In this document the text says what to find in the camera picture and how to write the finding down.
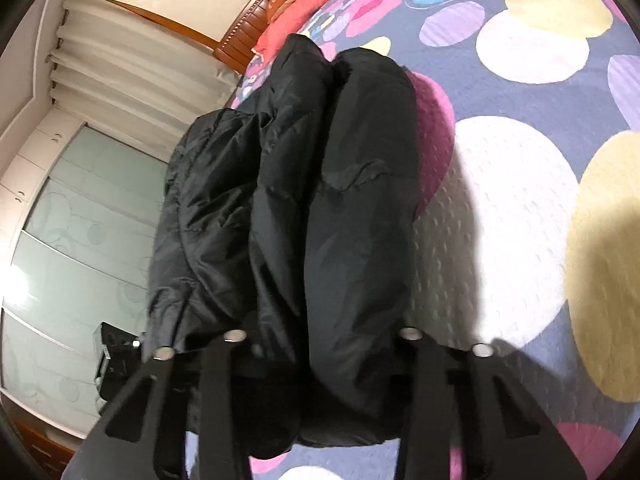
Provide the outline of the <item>black puffer jacket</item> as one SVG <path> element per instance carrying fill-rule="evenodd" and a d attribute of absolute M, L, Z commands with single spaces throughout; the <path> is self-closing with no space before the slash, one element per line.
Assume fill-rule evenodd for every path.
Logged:
<path fill-rule="evenodd" d="M 171 155 L 143 356 L 255 334 L 264 359 L 242 407 L 258 456 L 397 438 L 420 201 L 406 71 L 291 36 L 257 90 L 196 118 Z"/>

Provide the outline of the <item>frosted glass wardrobe doors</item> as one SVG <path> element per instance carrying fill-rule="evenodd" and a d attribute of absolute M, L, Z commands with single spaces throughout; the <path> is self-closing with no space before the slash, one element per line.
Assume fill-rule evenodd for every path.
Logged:
<path fill-rule="evenodd" d="M 164 175 L 57 108 L 2 174 L 1 392 L 73 437 L 98 418 L 94 332 L 145 326 Z"/>

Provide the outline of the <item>beige curtain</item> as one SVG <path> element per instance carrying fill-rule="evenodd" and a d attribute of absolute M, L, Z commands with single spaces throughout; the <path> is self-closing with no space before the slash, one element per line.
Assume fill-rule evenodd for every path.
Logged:
<path fill-rule="evenodd" d="M 106 0 L 65 0 L 50 95 L 89 126 L 168 160 L 240 81 L 206 47 Z"/>

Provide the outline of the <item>wooden headboard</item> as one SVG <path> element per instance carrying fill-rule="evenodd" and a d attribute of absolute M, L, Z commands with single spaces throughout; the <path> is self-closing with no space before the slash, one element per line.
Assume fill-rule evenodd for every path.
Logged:
<path fill-rule="evenodd" d="M 244 74 L 254 56 L 254 47 L 266 30 L 271 0 L 250 0 L 238 14 L 214 49 L 214 58 L 239 74 Z"/>

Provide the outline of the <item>colourful circle-pattern bedspread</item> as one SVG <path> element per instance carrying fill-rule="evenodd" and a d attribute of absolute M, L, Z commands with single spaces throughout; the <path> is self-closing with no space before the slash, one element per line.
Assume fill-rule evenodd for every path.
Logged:
<path fill-rule="evenodd" d="M 300 32 L 416 85 L 409 323 L 493 346 L 588 478 L 637 478 L 639 44 L 615 0 L 328 0 Z"/>

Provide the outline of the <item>red blanket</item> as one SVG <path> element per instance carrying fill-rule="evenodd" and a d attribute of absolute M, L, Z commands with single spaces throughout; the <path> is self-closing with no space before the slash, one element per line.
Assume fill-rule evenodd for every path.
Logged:
<path fill-rule="evenodd" d="M 328 0 L 296 0 L 259 37 L 253 49 L 262 62 L 270 62 L 285 43 L 289 34 L 301 29 L 312 14 Z"/>

